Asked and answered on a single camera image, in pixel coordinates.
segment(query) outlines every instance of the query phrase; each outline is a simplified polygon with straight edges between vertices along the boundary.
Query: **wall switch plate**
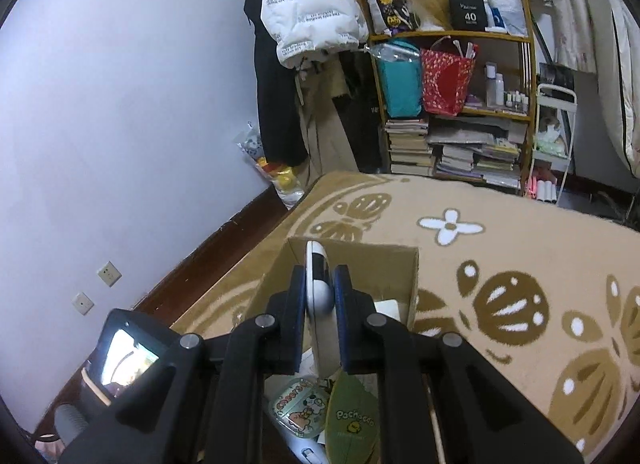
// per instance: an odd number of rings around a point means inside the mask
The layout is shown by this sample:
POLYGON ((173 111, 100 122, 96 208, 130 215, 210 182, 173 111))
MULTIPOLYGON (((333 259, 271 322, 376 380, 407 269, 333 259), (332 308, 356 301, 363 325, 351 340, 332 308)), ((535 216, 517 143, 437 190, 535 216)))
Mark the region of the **wall switch plate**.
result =
POLYGON ((89 297, 84 292, 76 294, 76 297, 73 298, 71 303, 74 304, 74 307, 83 316, 91 310, 91 307, 94 306, 94 302, 89 300, 89 297))
POLYGON ((106 266, 98 271, 98 276, 100 276, 102 281, 109 287, 113 287, 113 284, 115 284, 122 275, 111 262, 108 262, 106 266))

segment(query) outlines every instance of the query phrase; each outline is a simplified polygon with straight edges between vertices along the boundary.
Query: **silver bolt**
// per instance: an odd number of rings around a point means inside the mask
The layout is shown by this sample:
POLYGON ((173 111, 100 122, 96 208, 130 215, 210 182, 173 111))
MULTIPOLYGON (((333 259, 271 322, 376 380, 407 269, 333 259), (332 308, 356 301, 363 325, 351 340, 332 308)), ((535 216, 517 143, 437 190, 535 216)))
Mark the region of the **silver bolt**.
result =
POLYGON ((379 312, 374 312, 367 316, 367 323, 372 327, 382 327, 386 323, 386 316, 379 312))
POLYGON ((442 337, 442 342, 449 347, 456 348, 462 345, 462 337, 460 334, 456 334, 455 332, 447 332, 442 337))
POLYGON ((266 329, 276 323, 276 319, 271 314, 260 314, 255 317, 255 324, 261 329, 266 329))
POLYGON ((180 346, 184 349, 192 349, 200 343, 200 337, 197 334, 185 334, 180 338, 180 346))

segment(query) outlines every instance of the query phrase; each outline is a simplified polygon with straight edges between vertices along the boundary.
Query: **white puffer jacket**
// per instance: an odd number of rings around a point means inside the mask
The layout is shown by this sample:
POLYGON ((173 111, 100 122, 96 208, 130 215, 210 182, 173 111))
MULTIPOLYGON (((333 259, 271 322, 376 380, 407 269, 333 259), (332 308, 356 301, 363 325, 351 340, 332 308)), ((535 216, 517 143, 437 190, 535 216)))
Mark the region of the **white puffer jacket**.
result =
POLYGON ((356 0, 262 0, 260 17, 278 43, 278 60, 288 68, 324 61, 367 40, 356 0))

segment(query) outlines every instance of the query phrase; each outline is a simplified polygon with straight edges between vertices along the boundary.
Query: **red bag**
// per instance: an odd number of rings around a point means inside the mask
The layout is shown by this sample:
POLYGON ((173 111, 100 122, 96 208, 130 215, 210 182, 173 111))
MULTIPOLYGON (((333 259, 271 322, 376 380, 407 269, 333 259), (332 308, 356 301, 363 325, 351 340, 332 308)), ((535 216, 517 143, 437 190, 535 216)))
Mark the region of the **red bag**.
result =
POLYGON ((465 104, 466 90, 476 61, 459 54, 434 50, 445 38, 438 40, 430 49, 420 51, 422 106, 432 114, 456 116, 465 104))

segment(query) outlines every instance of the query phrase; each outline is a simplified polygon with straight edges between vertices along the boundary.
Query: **black box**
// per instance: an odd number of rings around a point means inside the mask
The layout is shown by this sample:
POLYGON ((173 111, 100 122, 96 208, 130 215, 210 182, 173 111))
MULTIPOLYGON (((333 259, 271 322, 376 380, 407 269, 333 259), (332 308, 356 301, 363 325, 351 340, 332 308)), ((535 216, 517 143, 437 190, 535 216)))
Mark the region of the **black box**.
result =
POLYGON ((487 26, 484 0, 449 0, 451 26, 455 30, 479 30, 487 26))

